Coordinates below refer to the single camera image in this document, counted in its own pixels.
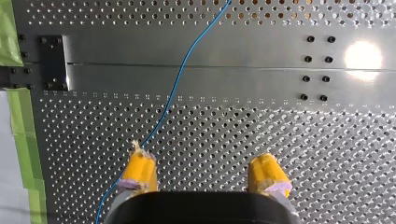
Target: perforated metal panel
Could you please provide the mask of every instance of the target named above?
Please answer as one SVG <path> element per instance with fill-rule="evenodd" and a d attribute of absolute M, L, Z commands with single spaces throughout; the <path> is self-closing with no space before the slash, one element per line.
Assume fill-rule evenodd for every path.
<path fill-rule="evenodd" d="M 35 25 L 193 25 L 212 20 L 225 0 L 28 1 Z M 235 0 L 219 24 L 391 27 L 392 1 Z"/>
<path fill-rule="evenodd" d="M 33 98 L 49 223 L 92 223 L 130 142 L 147 136 L 163 101 L 84 92 Z M 161 190 L 246 190 L 248 162 L 271 152 L 292 179 L 304 223 L 393 223 L 395 115 L 185 100 L 147 150 L 158 159 Z"/>
<path fill-rule="evenodd" d="M 225 2 L 13 1 L 32 71 L 11 82 L 41 86 L 37 36 L 63 35 L 73 90 L 32 92 L 49 224 L 93 223 L 131 140 L 152 129 L 187 49 Z M 233 0 L 148 144 L 161 190 L 245 190 L 248 162 L 271 152 L 303 223 L 395 223 L 394 7 Z"/>

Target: yellow rubber pad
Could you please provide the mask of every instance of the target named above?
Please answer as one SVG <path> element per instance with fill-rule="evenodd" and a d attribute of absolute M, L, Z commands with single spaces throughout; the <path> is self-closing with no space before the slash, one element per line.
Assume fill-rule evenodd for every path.
<path fill-rule="evenodd" d="M 157 190 L 157 169 L 155 158 L 145 152 L 134 142 L 135 151 L 129 158 L 128 165 L 121 179 L 133 180 L 141 186 L 146 186 L 148 191 Z"/>
<path fill-rule="evenodd" d="M 268 189 L 283 191 L 289 197 L 291 183 L 276 161 L 276 158 L 269 154 L 262 154 L 253 159 L 248 171 L 248 191 L 264 193 Z"/>

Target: green masking tape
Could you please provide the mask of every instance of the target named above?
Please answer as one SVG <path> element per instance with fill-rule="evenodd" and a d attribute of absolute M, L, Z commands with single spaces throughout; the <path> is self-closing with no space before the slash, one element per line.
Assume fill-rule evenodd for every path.
<path fill-rule="evenodd" d="M 35 139 L 30 92 L 27 89 L 7 90 L 7 95 L 22 183 L 29 193 L 31 221 L 47 224 L 46 193 Z"/>
<path fill-rule="evenodd" d="M 0 0 L 0 65 L 23 66 L 11 0 Z"/>

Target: blue wire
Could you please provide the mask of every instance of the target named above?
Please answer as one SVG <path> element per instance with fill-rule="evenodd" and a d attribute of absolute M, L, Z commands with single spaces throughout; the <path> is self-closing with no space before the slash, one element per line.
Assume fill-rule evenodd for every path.
<path fill-rule="evenodd" d="M 141 147 L 144 147 L 146 145 L 146 143 L 148 142 L 148 140 L 158 131 L 158 129 L 160 128 L 161 124 L 163 123 L 163 120 L 166 117 L 166 114 L 169 110 L 169 107 L 172 103 L 172 98 L 174 97 L 175 94 L 175 90 L 177 88 L 177 84 L 180 80 L 181 74 L 183 73 L 184 67 L 186 66 L 186 62 L 187 60 L 190 58 L 190 55 L 192 53 L 192 51 L 194 50 L 195 46 L 198 44 L 198 42 L 202 39 L 202 37 L 204 35 L 206 35 L 206 33 L 210 30 L 210 28 L 212 28 L 212 26 L 219 20 L 220 16 L 223 14 L 223 12 L 227 9 L 228 5 L 231 4 L 231 0 L 227 0 L 227 3 L 225 4 L 224 8 L 220 11 L 219 15 L 216 16 L 216 18 L 209 23 L 209 25 L 204 29 L 204 31 L 195 39 L 195 41 L 192 43 L 189 51 L 187 52 L 186 56 L 183 59 L 183 63 L 181 64 L 179 70 L 178 70 L 178 74 L 174 83 L 174 86 L 171 90 L 171 93 L 169 94 L 169 98 L 168 101 L 166 103 L 165 106 L 165 110 L 163 111 L 163 114 L 161 115 L 160 119 L 158 120 L 158 123 L 155 125 L 154 130 L 148 135 L 148 137 L 145 139 L 145 141 L 143 141 L 143 143 L 140 145 Z M 120 181 L 120 178 L 122 177 L 123 171 L 121 172 L 120 176 L 117 178 L 117 180 L 110 186 L 110 188 L 105 192 L 105 194 L 103 195 L 100 204 L 98 206 L 98 210 L 96 212 L 96 219 L 95 219 L 95 224 L 99 224 L 99 217 L 100 214 L 102 213 L 102 208 L 103 208 L 103 204 L 105 202 L 105 199 L 107 197 L 107 195 L 111 192 L 111 190 L 113 190 L 117 184 Z"/>

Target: silver surface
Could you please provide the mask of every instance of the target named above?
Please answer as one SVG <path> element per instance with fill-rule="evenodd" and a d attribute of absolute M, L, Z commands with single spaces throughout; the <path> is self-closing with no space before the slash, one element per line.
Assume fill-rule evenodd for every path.
<path fill-rule="evenodd" d="M 139 92 L 140 95 L 167 96 L 178 67 L 69 65 L 69 87 L 75 91 Z M 310 81 L 304 82 L 303 76 Z M 330 82 L 322 81 L 324 76 Z M 393 71 L 263 69 L 237 67 L 187 67 L 180 79 L 177 95 L 193 100 L 250 101 L 260 105 L 301 105 L 308 109 L 347 106 L 394 111 L 396 99 Z M 300 100 L 304 93 L 309 98 Z M 329 100 L 321 102 L 320 95 Z"/>
<path fill-rule="evenodd" d="M 37 36 L 64 35 L 75 90 L 32 93 L 49 224 L 93 223 L 130 141 L 152 129 L 187 49 L 225 0 L 203 2 L 13 1 L 35 73 L 12 78 L 40 83 Z M 161 189 L 245 190 L 248 162 L 271 152 L 303 223 L 394 223 L 395 15 L 391 0 L 234 0 L 191 55 L 148 145 Z"/>
<path fill-rule="evenodd" d="M 14 4 L 20 33 L 65 35 L 69 63 L 180 65 L 192 41 L 225 1 L 205 0 L 204 6 L 196 0 L 191 6 L 189 1 L 180 1 L 180 6 L 178 1 L 168 1 L 169 6 L 163 2 L 16 0 Z M 396 19 L 390 0 L 323 1 L 324 5 L 319 1 L 240 2 L 233 1 L 216 28 L 200 42 L 190 65 L 395 69 Z M 291 17 L 293 13 L 297 13 L 297 19 Z M 311 14 L 309 19 L 304 17 L 307 13 Z M 166 14 L 169 20 L 161 19 Z M 355 21 L 359 22 L 357 26 L 353 25 Z M 309 35 L 316 38 L 315 42 L 306 41 Z M 332 44 L 327 42 L 330 35 L 336 37 Z M 21 49 L 32 52 L 26 62 L 36 62 L 36 45 L 25 42 Z M 307 55 L 313 58 L 312 63 L 304 61 Z M 325 63 L 326 56 L 333 57 L 333 63 Z"/>
<path fill-rule="evenodd" d="M 33 92 L 49 223 L 93 223 L 100 196 L 163 109 L 151 95 Z M 162 190 L 245 190 L 273 153 L 304 223 L 394 223 L 395 113 L 176 100 L 147 145 Z M 106 201 L 106 209 L 115 197 Z"/>

